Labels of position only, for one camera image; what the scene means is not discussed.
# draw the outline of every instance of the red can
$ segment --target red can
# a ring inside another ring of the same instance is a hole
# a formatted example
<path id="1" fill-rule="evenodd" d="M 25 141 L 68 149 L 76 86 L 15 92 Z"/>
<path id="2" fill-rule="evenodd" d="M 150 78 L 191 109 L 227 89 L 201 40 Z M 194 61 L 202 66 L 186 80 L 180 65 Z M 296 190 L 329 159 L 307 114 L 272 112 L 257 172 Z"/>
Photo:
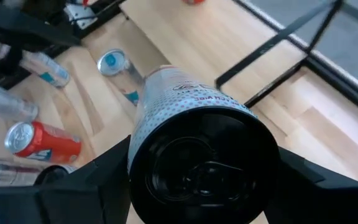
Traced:
<path id="1" fill-rule="evenodd" d="M 183 0 L 187 4 L 199 4 L 201 2 L 204 2 L 205 0 Z"/>
<path id="2" fill-rule="evenodd" d="M 4 144 L 16 156 L 59 164 L 73 162 L 81 152 L 78 136 L 36 121 L 16 123 Z"/>

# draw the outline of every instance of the can top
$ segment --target can top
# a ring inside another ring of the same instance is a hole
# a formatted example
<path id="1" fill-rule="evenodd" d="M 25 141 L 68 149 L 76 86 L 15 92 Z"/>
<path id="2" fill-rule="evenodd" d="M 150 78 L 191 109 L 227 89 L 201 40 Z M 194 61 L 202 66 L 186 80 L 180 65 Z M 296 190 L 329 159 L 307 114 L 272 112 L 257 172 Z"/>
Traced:
<path id="1" fill-rule="evenodd" d="M 18 122 L 6 133 L 5 148 L 11 153 L 17 153 L 25 149 L 34 137 L 34 127 L 30 123 Z"/>
<path id="2" fill-rule="evenodd" d="M 120 49 L 112 49 L 106 52 L 98 60 L 98 70 L 102 75 L 113 76 L 125 69 L 125 54 Z"/>

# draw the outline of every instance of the silver can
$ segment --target silver can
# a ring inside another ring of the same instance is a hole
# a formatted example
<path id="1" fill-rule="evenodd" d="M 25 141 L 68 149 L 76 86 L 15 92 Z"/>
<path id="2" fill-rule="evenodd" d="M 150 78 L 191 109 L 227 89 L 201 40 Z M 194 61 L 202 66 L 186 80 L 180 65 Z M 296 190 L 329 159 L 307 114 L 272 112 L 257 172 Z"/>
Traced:
<path id="1" fill-rule="evenodd" d="M 144 223 L 247 223 L 267 205 L 279 160 L 270 131 L 230 96 L 171 65 L 146 79 L 127 158 Z"/>
<path id="2" fill-rule="evenodd" d="M 122 50 L 112 49 L 106 52 L 98 60 L 98 69 L 132 104 L 137 106 L 144 81 Z"/>
<path id="3" fill-rule="evenodd" d="M 57 88 L 67 85 L 70 81 L 67 70 L 42 52 L 24 52 L 21 67 Z"/>
<path id="4" fill-rule="evenodd" d="M 38 106 L 22 100 L 0 88 L 0 117 L 13 121 L 33 121 L 38 115 Z"/>
<path id="5" fill-rule="evenodd" d="M 0 160 L 0 187 L 33 185 L 45 166 L 25 166 Z"/>

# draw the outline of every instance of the can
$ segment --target can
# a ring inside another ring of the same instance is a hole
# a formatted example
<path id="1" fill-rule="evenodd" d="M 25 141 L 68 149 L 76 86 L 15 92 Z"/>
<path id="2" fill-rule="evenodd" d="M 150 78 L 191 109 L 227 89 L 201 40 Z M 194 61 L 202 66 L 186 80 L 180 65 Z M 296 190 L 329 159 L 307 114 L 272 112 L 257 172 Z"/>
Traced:
<path id="1" fill-rule="evenodd" d="M 106 52 L 98 60 L 98 69 L 133 105 L 137 106 L 144 80 L 122 50 L 112 49 Z"/>
<path id="2" fill-rule="evenodd" d="M 51 184 L 56 180 L 66 177 L 76 171 L 77 168 L 69 165 L 52 165 L 44 169 L 35 180 L 34 185 Z"/>
<path id="3" fill-rule="evenodd" d="M 127 162 L 144 223 L 248 223 L 278 162 L 274 137 L 243 104 L 171 65 L 146 79 Z"/>
<path id="4" fill-rule="evenodd" d="M 61 88 L 70 81 L 67 70 L 42 52 L 24 51 L 20 65 L 56 88 Z"/>
<path id="5" fill-rule="evenodd" d="M 4 144 L 15 156 L 59 164 L 73 162 L 81 152 L 78 136 L 37 121 L 13 125 Z"/>
<path id="6" fill-rule="evenodd" d="M 13 121 L 33 121 L 38 115 L 38 106 L 20 99 L 0 87 L 0 117 Z"/>
<path id="7" fill-rule="evenodd" d="M 0 159 L 0 187 L 33 185 L 45 166 L 25 166 Z"/>
<path id="8" fill-rule="evenodd" d="M 187 4 L 199 4 L 204 2 L 205 0 L 183 0 Z"/>

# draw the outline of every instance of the light wood surface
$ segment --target light wood surface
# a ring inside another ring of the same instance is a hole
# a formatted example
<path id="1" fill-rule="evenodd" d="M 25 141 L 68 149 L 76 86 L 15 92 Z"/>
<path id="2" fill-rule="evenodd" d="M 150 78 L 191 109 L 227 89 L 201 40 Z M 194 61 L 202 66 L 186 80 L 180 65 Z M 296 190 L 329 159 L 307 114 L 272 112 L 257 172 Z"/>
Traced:
<path id="1" fill-rule="evenodd" d="M 218 4 L 213 0 L 207 2 Z M 254 35 L 252 33 L 258 32 L 259 29 L 262 34 L 265 33 L 265 27 L 258 26 L 261 26 L 260 23 L 254 24 L 254 30 L 250 35 Z M 172 30 L 168 26 L 166 29 L 167 32 Z M 220 37 L 202 34 L 200 38 Z M 260 44 L 259 39 L 254 41 L 254 45 L 252 42 L 247 43 L 249 48 L 256 48 Z M 142 75 L 158 65 L 168 63 L 161 53 L 162 50 L 157 49 L 132 21 L 126 21 L 122 15 L 89 35 L 84 43 L 87 49 L 72 48 L 57 58 L 57 61 L 68 69 L 72 78 L 62 90 L 55 89 L 35 76 L 27 78 L 11 90 L 12 93 L 40 106 L 38 120 L 82 137 L 84 147 L 81 156 L 74 163 L 76 166 L 82 166 L 115 145 L 131 133 L 134 125 L 135 108 L 114 85 L 100 75 L 95 60 L 108 49 L 118 47 L 129 55 Z M 185 57 L 182 60 L 190 61 L 192 57 L 195 62 L 200 60 L 202 56 L 194 53 L 194 47 L 187 44 L 183 44 L 183 48 L 189 50 L 189 54 L 181 54 L 181 57 Z M 231 47 L 232 51 L 241 50 L 236 47 L 236 43 L 231 43 L 228 47 Z M 269 62 L 269 66 L 262 66 L 261 63 L 249 69 L 255 76 L 265 73 L 276 75 L 281 73 L 283 68 L 270 65 L 279 65 L 281 61 L 289 64 L 290 61 L 285 54 L 279 52 L 276 57 L 268 59 L 270 60 L 273 62 Z M 194 69 L 196 73 L 190 74 L 195 78 L 212 83 L 216 75 L 219 75 L 219 68 L 212 69 L 210 62 L 204 63 L 208 64 L 195 64 L 194 67 L 186 67 L 185 70 Z M 198 74 L 197 71 L 200 70 L 196 68 L 203 66 L 207 67 L 205 71 L 213 73 Z M 235 97 L 241 100 L 250 94 L 248 87 L 257 83 L 258 79 L 253 80 L 249 73 L 244 72 L 237 77 L 238 80 L 232 80 L 236 85 L 232 86 L 231 91 L 239 90 Z M 271 130 L 279 145 L 312 162 L 358 180 L 358 108 L 308 69 L 302 68 L 252 110 Z M 0 158 L 15 159 L 23 163 L 37 162 L 14 158 L 3 148 L 2 142 L 10 124 L 11 122 L 0 119 Z M 133 208 L 130 209 L 127 222 L 142 223 Z M 261 214 L 253 223 L 266 222 L 264 214 Z"/>
<path id="2" fill-rule="evenodd" d="M 122 10 L 170 63 L 207 84 L 276 33 L 233 1 L 126 0 Z M 304 57 L 283 41 L 223 86 L 246 102 Z"/>

